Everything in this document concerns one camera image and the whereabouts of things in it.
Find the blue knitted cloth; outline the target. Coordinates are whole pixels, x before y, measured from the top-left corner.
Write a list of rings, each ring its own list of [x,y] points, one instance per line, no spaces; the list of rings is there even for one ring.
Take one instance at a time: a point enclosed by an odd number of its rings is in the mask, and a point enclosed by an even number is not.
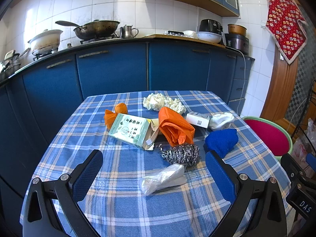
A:
[[[205,139],[205,151],[214,150],[223,159],[233,150],[237,143],[238,135],[236,129],[213,131]]]

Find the steel wool scrubber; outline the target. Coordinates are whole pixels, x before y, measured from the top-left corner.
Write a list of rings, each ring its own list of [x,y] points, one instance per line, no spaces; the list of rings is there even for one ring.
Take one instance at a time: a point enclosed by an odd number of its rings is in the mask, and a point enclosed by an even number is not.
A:
[[[160,144],[158,149],[161,157],[169,164],[193,167],[200,162],[200,148],[196,144],[183,143],[168,149]]]

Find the clear plastic bag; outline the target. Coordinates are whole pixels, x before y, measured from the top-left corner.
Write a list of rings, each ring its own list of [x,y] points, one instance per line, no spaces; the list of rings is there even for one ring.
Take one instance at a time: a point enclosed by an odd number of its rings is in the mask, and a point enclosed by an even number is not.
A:
[[[144,176],[138,181],[139,189],[144,195],[148,196],[159,190],[183,185],[187,183],[184,175],[185,169],[185,166],[175,163]]]

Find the white cloth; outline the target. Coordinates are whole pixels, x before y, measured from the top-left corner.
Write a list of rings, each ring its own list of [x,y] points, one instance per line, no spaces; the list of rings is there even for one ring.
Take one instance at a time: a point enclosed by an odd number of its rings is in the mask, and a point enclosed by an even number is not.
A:
[[[232,113],[225,112],[213,115],[211,117],[208,127],[213,131],[225,130],[235,121]]]

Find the white teal small carton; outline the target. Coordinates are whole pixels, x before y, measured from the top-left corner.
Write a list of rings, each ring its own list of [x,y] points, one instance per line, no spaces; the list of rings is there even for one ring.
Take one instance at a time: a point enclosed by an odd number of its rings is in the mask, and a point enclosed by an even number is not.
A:
[[[191,111],[186,115],[185,119],[191,125],[208,128],[211,118],[208,115]]]

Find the small orange bag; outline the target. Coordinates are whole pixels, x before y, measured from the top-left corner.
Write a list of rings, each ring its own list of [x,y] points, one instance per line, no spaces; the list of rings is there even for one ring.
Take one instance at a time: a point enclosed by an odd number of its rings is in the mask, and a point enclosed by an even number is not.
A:
[[[105,110],[104,120],[107,129],[111,129],[116,117],[118,114],[128,114],[127,105],[125,103],[119,103],[115,106],[114,111],[110,111],[108,109]]]

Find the orange mesh cloth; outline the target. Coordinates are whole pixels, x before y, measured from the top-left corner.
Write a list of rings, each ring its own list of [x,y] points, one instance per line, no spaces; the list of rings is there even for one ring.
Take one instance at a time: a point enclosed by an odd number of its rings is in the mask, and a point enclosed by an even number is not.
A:
[[[171,147],[185,143],[194,144],[195,128],[168,107],[164,106],[159,111],[159,129]]]

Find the green white medicine box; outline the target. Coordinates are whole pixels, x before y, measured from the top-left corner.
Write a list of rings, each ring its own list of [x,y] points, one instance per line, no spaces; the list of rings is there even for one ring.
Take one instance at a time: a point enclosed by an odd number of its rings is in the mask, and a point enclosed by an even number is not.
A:
[[[142,150],[154,150],[159,127],[151,119],[119,113],[109,135]]]

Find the white tissue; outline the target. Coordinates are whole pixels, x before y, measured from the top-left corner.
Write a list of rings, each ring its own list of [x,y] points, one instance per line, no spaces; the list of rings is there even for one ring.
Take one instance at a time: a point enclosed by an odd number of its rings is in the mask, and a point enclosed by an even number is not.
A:
[[[166,106],[166,97],[163,94],[151,93],[143,99],[143,107],[148,110],[160,111],[162,107]]]
[[[171,97],[165,98],[165,106],[176,111],[180,115],[186,112],[185,106],[182,104],[180,99],[172,99]]]

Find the red basin with green rim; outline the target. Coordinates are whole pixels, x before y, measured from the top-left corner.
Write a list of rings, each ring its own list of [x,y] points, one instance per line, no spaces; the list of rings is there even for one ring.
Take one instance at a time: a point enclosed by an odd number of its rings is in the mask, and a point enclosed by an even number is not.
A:
[[[292,152],[292,139],[278,124],[254,116],[243,117],[243,121],[260,137],[279,162],[283,155]]]

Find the blue plaid tablecloth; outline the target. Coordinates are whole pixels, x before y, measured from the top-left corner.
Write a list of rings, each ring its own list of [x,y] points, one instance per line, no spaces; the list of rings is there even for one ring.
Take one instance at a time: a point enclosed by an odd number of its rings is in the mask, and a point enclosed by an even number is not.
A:
[[[149,196],[139,190],[138,180],[169,166],[156,147],[160,143],[164,149],[169,147],[165,137],[158,136],[155,150],[144,151],[108,135],[104,113],[106,109],[113,111],[118,103],[125,103],[130,115],[157,118],[158,112],[143,107],[149,94],[142,91],[85,98],[52,140],[31,180],[56,180],[98,149],[103,153],[102,168],[78,204],[100,236],[209,236],[230,206],[205,165],[203,145],[209,131],[196,127],[194,143],[200,146],[201,161],[186,169],[187,183]],[[165,95],[178,98],[187,112],[234,113],[210,91],[166,91]],[[290,180],[254,131],[239,116],[234,117],[230,128],[237,130],[239,140],[224,161],[251,179],[277,179],[290,229],[295,215],[285,200]]]

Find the dark rice cooker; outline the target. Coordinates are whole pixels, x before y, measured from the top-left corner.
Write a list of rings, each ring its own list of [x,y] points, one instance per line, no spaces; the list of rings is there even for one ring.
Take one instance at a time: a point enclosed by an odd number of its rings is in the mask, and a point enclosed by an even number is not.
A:
[[[225,34],[226,46],[237,49],[245,55],[249,53],[249,39],[239,34]]]

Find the red patterned quilted cloth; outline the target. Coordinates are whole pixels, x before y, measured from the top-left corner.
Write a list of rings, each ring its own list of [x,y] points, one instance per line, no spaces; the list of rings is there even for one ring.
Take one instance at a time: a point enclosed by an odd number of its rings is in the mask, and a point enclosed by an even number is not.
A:
[[[307,22],[294,0],[267,1],[266,29],[283,58],[291,64],[307,44]]]

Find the white cooking pot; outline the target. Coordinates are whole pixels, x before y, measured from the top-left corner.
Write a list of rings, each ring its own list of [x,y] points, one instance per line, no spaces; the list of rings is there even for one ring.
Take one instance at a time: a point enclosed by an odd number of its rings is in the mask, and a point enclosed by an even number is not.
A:
[[[60,36],[63,33],[60,29],[47,30],[36,35],[28,41],[32,55],[47,54],[57,51],[60,45]]]

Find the black wok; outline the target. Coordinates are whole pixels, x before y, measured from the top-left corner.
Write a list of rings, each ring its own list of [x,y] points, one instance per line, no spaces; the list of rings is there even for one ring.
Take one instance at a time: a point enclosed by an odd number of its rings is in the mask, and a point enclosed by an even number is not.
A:
[[[59,20],[55,24],[65,27],[75,27],[73,30],[75,35],[81,40],[88,41],[112,36],[120,22],[114,20],[94,20],[93,22],[79,26],[76,23]]]

